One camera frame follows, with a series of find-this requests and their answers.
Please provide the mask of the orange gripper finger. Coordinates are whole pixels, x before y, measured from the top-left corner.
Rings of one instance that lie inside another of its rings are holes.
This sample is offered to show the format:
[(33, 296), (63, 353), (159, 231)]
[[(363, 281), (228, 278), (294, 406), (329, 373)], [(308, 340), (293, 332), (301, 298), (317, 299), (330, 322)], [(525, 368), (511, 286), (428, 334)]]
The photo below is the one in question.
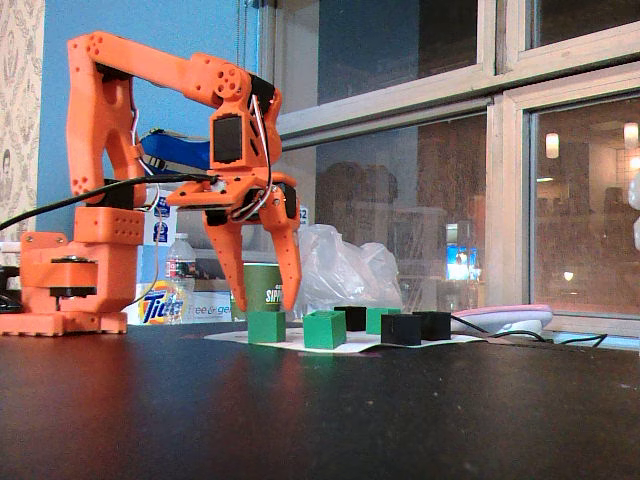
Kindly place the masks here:
[(286, 213), (283, 197), (270, 197), (259, 210), (261, 223), (271, 235), (279, 265), (282, 285), (281, 305), (286, 311), (294, 307), (301, 279), (301, 263), (297, 231), (300, 226), (299, 212), (293, 218)]
[(214, 226), (205, 223), (205, 231), (216, 251), (236, 305), (241, 311), (245, 311), (247, 309), (247, 297), (244, 282), (241, 229), (242, 225), (240, 223), (227, 222), (224, 225)]

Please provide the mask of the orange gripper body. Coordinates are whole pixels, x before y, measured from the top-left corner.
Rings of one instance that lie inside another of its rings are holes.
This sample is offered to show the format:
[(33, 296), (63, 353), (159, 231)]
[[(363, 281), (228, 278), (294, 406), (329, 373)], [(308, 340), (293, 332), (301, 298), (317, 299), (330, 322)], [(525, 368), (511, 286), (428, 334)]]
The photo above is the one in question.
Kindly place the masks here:
[(275, 205), (276, 193), (283, 195), (286, 216), (299, 219), (299, 201), (295, 187), (297, 181), (282, 172), (269, 167), (253, 169), (208, 170), (216, 177), (210, 182), (210, 193), (214, 199), (206, 204), (205, 224), (225, 224), (227, 222), (259, 221), (259, 212)]

